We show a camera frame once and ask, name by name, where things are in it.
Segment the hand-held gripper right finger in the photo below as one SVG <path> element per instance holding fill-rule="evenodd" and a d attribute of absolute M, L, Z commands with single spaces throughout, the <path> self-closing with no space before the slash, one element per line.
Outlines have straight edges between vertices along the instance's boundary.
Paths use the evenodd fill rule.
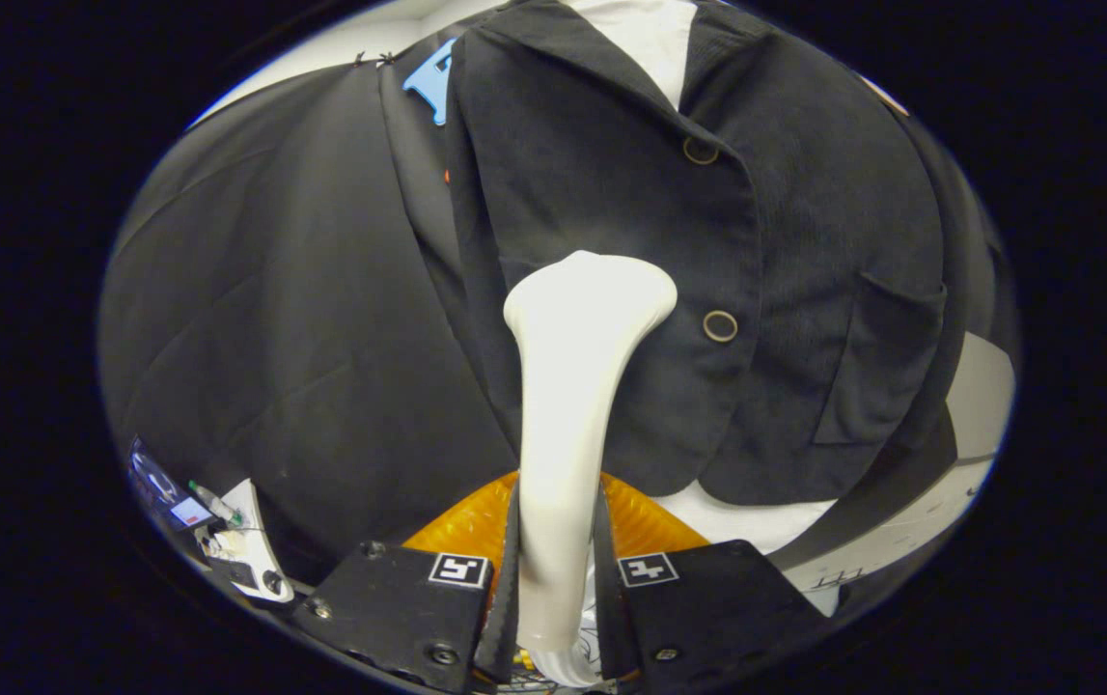
<path fill-rule="evenodd" d="M 744 681 L 821 641 L 828 619 L 754 544 L 708 542 L 614 476 L 596 502 L 603 676 Z"/>

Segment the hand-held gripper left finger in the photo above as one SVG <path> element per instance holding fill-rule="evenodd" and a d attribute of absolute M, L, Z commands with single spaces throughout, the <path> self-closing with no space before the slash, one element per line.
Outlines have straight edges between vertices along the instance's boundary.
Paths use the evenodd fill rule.
<path fill-rule="evenodd" d="M 447 694 L 511 676 L 518 504 L 510 471 L 404 542 L 360 542 L 291 613 L 302 636 L 359 668 Z"/>

